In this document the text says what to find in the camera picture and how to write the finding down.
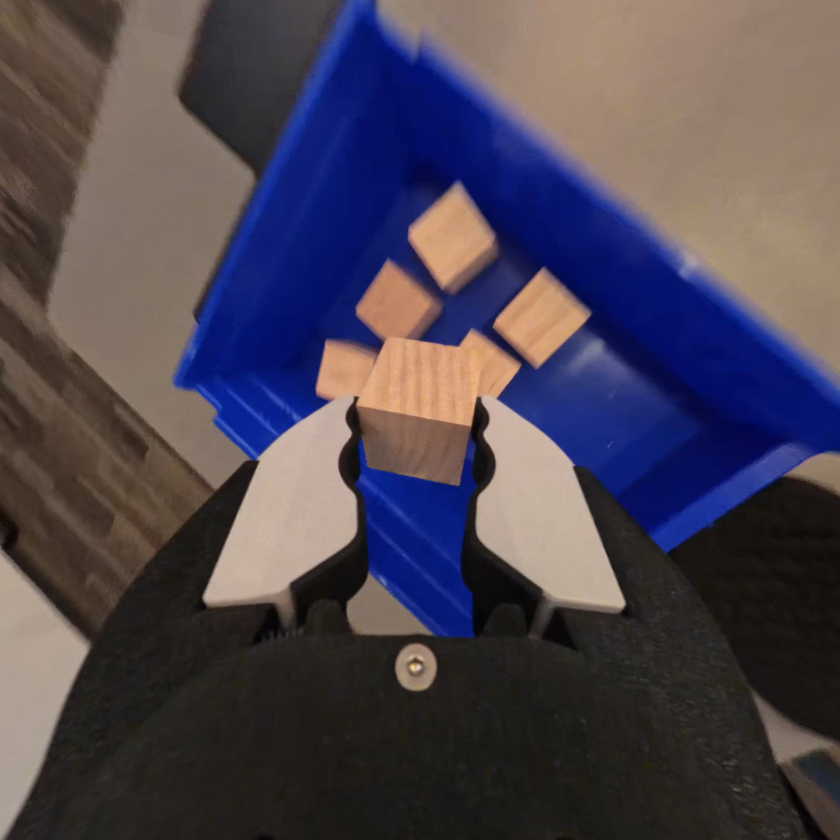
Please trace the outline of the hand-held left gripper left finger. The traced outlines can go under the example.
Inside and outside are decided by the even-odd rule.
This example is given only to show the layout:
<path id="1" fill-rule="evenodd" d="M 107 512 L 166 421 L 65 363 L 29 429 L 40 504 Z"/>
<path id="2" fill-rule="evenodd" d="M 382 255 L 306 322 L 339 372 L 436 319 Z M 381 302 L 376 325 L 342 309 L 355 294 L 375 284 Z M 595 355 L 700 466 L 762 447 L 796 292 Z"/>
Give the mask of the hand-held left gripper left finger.
<path id="1" fill-rule="evenodd" d="M 358 501 L 340 474 L 355 398 L 330 401 L 259 457 L 203 594 L 206 607 L 272 604 L 300 611 L 292 586 L 359 531 Z"/>

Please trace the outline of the blue plastic bin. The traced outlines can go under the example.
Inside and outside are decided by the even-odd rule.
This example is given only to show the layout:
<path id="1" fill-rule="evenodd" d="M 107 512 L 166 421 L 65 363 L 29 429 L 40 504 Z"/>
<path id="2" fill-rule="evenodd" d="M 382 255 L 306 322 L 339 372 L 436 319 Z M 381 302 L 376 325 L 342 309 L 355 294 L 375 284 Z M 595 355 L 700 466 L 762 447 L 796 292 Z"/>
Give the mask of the blue plastic bin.
<path id="1" fill-rule="evenodd" d="M 250 458 L 317 411 L 327 339 L 387 259 L 432 279 L 409 224 L 462 182 L 500 255 L 428 338 L 490 328 L 537 272 L 591 310 L 501 400 L 672 550 L 810 457 L 838 451 L 838 384 L 374 2 L 209 2 L 184 107 L 257 175 L 174 383 Z"/>

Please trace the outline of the group of wooden cubes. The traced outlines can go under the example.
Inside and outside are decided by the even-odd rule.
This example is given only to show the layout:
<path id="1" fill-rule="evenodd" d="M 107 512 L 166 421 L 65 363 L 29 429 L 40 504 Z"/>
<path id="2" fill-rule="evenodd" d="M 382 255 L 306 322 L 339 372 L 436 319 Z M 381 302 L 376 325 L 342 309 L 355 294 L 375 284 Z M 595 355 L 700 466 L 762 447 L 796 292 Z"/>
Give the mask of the group of wooden cubes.
<path id="1" fill-rule="evenodd" d="M 409 226 L 407 238 L 437 287 L 451 296 L 499 255 L 496 233 L 459 182 Z M 380 340 L 419 340 L 443 310 L 442 299 L 388 259 L 357 303 L 355 314 Z M 493 329 L 537 370 L 590 316 L 579 298 L 547 269 L 541 269 L 497 316 Z M 499 396 L 520 370 L 519 362 L 480 331 L 468 331 L 460 345 L 479 360 L 481 396 Z M 316 394 L 327 401 L 360 394 L 376 355 L 365 345 L 327 339 Z"/>

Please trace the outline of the pale wooden cube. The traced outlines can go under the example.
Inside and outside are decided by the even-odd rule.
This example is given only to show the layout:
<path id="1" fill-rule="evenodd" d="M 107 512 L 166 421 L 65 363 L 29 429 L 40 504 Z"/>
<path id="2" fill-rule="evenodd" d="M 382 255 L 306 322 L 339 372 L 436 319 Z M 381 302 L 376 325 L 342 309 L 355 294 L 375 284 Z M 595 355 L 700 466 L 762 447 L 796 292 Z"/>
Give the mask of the pale wooden cube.
<path id="1" fill-rule="evenodd" d="M 468 349 L 386 339 L 355 404 L 367 466 L 459 486 L 479 380 Z"/>

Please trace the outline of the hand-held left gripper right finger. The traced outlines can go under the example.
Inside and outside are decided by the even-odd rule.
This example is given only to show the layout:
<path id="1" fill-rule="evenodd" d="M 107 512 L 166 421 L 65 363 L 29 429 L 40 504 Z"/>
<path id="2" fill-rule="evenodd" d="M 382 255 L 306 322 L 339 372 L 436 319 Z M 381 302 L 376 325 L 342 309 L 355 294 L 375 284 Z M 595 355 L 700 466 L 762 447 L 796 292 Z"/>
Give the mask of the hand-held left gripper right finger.
<path id="1" fill-rule="evenodd" d="M 619 614 L 626 599 L 572 460 L 496 397 L 477 400 L 466 520 L 475 615 L 499 605 Z"/>

